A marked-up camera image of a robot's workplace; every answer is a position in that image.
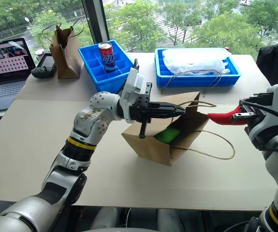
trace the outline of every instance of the black jacket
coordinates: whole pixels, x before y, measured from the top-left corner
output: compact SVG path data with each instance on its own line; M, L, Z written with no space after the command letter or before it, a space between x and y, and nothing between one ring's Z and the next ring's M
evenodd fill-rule
M260 48L256 63L271 85L278 84L278 44Z

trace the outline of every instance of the paper bag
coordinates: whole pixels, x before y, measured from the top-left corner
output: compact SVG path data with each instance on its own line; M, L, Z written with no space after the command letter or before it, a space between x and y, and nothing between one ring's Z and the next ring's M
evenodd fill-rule
M80 77L80 71L83 61L78 53L80 45L77 35L82 33L83 29L81 32L75 35L74 26L77 22L78 20L73 24L73 26L64 30L60 28L61 24L53 24L56 25L53 39L50 40L46 37L51 41L49 49L56 63L58 79Z
M199 100L199 92L182 93L162 97L160 102L168 102L173 104L181 104L187 101ZM141 124L135 122L127 128L122 136L127 143L134 149L138 156L151 160L153 162L161 163L171 166L184 152L183 149L174 147L189 148L192 142L197 138L200 131L203 129L208 121L205 114L197 112L197 107L186 108L187 105L197 105L193 102L185 104L185 114L174 118L171 123L171 118L160 119L153 118L151 123L147 125L146 137L139 138ZM166 129L168 126L178 129L181 133L170 143L165 144L154 138L156 134Z

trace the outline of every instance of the red object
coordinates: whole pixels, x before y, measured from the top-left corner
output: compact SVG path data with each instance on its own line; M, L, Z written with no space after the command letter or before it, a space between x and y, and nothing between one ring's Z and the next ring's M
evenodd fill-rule
M116 70L113 46L109 42L103 42L98 45L104 69L110 73Z
M230 111L229 113L226 114L215 114L215 113L210 113L208 114L208 118L211 119L213 122L216 122L221 125L245 125L248 123L248 121L237 121L235 123L231 122L231 117L234 114L241 113L241 109L238 106L236 109L233 111Z

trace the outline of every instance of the blue tray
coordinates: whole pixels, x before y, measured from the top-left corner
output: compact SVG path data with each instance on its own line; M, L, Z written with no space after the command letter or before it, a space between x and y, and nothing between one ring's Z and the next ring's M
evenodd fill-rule
M101 60L98 44L79 48L84 65L90 73L98 91L117 92L124 84L131 67L134 65L128 55L115 40L109 41L113 46L117 70L106 73Z
M163 60L163 51L166 49L157 48L155 50L155 70L156 70L156 84L160 87L165 86L169 79L174 75L172 72L167 69ZM208 73L205 75L183 75L175 77L169 87L180 87L180 86L213 86L218 81L217 86L233 86L236 81L241 76L240 71L233 63L233 61L228 57L224 62L228 62L226 66L227 69L230 69L229 74L222 75L221 80L214 73Z

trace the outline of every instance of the window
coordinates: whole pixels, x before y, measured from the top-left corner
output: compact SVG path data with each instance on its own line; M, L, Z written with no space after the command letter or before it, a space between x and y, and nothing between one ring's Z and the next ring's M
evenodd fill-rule
M42 35L42 30L54 23L62 23L61 28L69 28L77 19L84 23L83 32L78 35L80 46L93 44L81 0L0 0L0 41L24 38L30 53L35 58L39 49L48 50L50 41ZM79 21L75 32L83 29ZM53 37L55 27L45 35Z
M126 51L229 47L254 58L278 43L278 0L103 0L108 31Z

